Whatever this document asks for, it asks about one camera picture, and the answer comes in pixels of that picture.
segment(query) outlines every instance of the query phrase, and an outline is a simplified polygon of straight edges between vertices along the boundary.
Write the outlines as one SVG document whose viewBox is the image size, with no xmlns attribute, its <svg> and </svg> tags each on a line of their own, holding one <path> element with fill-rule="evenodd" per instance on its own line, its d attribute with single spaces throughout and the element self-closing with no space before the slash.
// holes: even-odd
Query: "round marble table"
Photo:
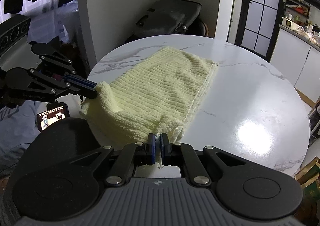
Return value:
<svg viewBox="0 0 320 226">
<path fill-rule="evenodd" d="M 149 37 L 111 51 L 88 79 L 110 83 L 165 46 L 219 64 L 181 142 L 196 150 L 215 146 L 288 175 L 297 171 L 308 148 L 307 111 L 292 84 L 276 68 L 243 48 L 198 36 Z M 116 145 L 90 126 L 101 145 Z"/>
</svg>

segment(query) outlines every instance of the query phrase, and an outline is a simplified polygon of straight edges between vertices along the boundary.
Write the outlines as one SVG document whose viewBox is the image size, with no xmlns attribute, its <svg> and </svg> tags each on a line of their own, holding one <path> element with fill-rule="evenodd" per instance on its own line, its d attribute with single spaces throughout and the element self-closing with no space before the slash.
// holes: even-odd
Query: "phone display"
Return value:
<svg viewBox="0 0 320 226">
<path fill-rule="evenodd" d="M 47 104 L 47 110 L 37 114 L 38 129 L 43 131 L 52 123 L 67 117 L 70 115 L 65 103 Z"/>
</svg>

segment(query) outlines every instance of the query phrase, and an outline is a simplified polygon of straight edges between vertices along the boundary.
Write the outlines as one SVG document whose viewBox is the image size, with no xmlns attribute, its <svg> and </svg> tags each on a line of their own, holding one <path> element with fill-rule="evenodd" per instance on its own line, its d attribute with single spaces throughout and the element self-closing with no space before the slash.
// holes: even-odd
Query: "gray bag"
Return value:
<svg viewBox="0 0 320 226">
<path fill-rule="evenodd" d="M 200 13 L 202 5 L 188 0 L 159 0 L 136 23 L 126 42 L 167 34 L 184 34 Z"/>
</svg>

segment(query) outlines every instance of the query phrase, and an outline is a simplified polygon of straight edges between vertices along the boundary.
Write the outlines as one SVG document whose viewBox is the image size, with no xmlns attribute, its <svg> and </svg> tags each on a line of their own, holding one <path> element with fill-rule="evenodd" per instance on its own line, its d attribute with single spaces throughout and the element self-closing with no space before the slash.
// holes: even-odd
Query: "cream knit fabric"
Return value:
<svg viewBox="0 0 320 226">
<path fill-rule="evenodd" d="M 207 59 L 162 48 L 110 84 L 96 85 L 80 113 L 112 140 L 146 142 L 149 133 L 182 136 L 216 70 Z"/>
</svg>

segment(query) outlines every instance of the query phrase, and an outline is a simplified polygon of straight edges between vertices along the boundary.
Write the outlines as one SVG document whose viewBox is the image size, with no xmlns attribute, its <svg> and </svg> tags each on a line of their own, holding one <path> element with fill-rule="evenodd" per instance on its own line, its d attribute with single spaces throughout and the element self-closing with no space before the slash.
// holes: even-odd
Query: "logo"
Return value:
<svg viewBox="0 0 320 226">
<path fill-rule="evenodd" d="M 162 184 L 162 181 L 160 181 L 160 180 L 154 181 L 154 184 L 156 184 L 156 185 L 161 185 L 161 184 Z"/>
<path fill-rule="evenodd" d="M 34 98 L 34 99 L 44 99 L 44 96 L 32 95 L 32 94 L 22 94 L 23 97 Z"/>
</svg>

